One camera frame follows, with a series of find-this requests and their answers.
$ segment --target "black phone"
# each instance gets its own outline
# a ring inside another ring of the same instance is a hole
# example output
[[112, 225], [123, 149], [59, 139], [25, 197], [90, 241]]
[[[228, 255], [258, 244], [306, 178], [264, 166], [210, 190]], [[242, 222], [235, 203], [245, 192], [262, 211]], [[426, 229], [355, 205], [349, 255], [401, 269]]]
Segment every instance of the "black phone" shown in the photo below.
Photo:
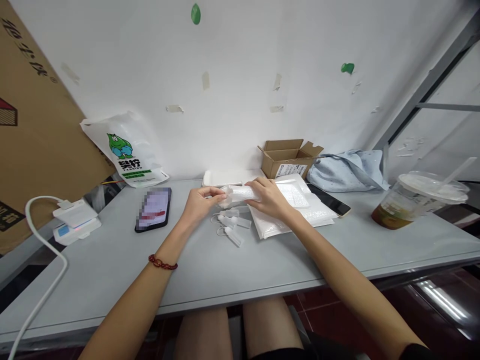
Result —
[[327, 205], [339, 217], [343, 218], [352, 209], [350, 206], [344, 204], [340, 200], [337, 200], [332, 195], [330, 195], [329, 193], [326, 193], [322, 189], [319, 189], [315, 185], [308, 183], [307, 186], [310, 189], [310, 191], [314, 193], [321, 200], [322, 203]]
[[135, 232], [143, 233], [167, 225], [171, 198], [172, 189], [170, 187], [150, 188], [136, 218]]

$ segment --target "charging cable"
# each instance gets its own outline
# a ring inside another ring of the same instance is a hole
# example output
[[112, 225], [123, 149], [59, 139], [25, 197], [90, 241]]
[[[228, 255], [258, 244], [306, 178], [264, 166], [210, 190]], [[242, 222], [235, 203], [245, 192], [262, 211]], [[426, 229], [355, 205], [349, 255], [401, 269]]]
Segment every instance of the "charging cable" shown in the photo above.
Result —
[[34, 226], [34, 222], [32, 221], [32, 216], [30, 215], [30, 205], [37, 199], [54, 199], [54, 200], [58, 201], [59, 206], [60, 206], [60, 204], [65, 206], [66, 203], [64, 202], [64, 200], [62, 200], [58, 197], [45, 195], [45, 196], [34, 197], [34, 198], [30, 199], [25, 205], [26, 222], [28, 223], [28, 226], [30, 227], [31, 232], [37, 237], [38, 240], [40, 240], [47, 248], [49, 248], [51, 251], [53, 251], [53, 253], [55, 255], [57, 255], [62, 260], [63, 267], [61, 268], [61, 271], [58, 274], [58, 276], [52, 282], [52, 284], [50, 285], [48, 290], [43, 294], [40, 301], [35, 305], [32, 312], [30, 313], [30, 315], [28, 315], [25, 322], [21, 326], [20, 331], [18, 332], [18, 335], [16, 336], [15, 341], [13, 342], [13, 346], [11, 347], [11, 351], [10, 351], [10, 355], [8, 356], [8, 360], [13, 360], [14, 359], [15, 353], [17, 352], [17, 348], [19, 347], [20, 339], [22, 338], [25, 331], [27, 330], [27, 328], [32, 323], [32, 320], [35, 318], [35, 316], [37, 316], [40, 308], [43, 306], [45, 301], [48, 299], [48, 297], [50, 296], [52, 291], [55, 289], [55, 287], [59, 283], [62, 276], [65, 274], [65, 271], [67, 270], [67, 267], [69, 265], [65, 256], [63, 256], [56, 248], [54, 248], [47, 240], [45, 240], [42, 237], [42, 235], [39, 234], [39, 232], [37, 231], [37, 229]]

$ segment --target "floor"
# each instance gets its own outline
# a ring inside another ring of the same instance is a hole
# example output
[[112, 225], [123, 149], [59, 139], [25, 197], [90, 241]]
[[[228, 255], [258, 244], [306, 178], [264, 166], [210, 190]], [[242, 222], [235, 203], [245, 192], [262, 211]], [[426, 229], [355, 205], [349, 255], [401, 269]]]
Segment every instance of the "floor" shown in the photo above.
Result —
[[[446, 302], [426, 296], [431, 289], [439, 292]], [[459, 269], [430, 276], [383, 294], [413, 331], [442, 358], [480, 358], [480, 280], [468, 272]], [[356, 353], [365, 353], [372, 360], [385, 359], [370, 335], [331, 289], [323, 287], [285, 296], [285, 301], [295, 307], [307, 330], [345, 344]], [[457, 313], [450, 314], [451, 309]], [[228, 308], [229, 316], [239, 315], [241, 311], [241, 306]], [[165, 344], [177, 335], [181, 321], [181, 317], [156, 320], [151, 330], [158, 331], [158, 336], [155, 341], [143, 344], [137, 359], [160, 360]], [[16, 359], [75, 360], [82, 349], [38, 351], [19, 354]]]

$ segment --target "hand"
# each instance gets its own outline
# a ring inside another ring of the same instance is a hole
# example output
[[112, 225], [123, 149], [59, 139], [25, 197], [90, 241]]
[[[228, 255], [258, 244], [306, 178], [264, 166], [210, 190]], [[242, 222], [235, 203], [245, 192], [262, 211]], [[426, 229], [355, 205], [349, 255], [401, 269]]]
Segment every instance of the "hand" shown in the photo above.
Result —
[[215, 205], [226, 199], [227, 195], [219, 188], [213, 186], [190, 190], [181, 220], [189, 224], [198, 224]]
[[250, 186], [255, 194], [261, 197], [261, 201], [246, 200], [245, 202], [262, 213], [285, 222], [285, 219], [296, 211], [280, 192], [274, 180], [257, 177], [245, 185]]

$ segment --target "blue cloth bag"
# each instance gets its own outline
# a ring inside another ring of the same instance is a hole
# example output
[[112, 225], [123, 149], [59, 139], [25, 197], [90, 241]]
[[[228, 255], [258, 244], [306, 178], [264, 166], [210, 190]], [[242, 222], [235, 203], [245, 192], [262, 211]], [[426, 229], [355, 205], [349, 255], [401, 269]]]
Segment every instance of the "blue cloth bag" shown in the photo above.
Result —
[[326, 192], [347, 193], [372, 189], [388, 190], [390, 185], [380, 171], [382, 151], [348, 150], [322, 154], [310, 168], [307, 180]]

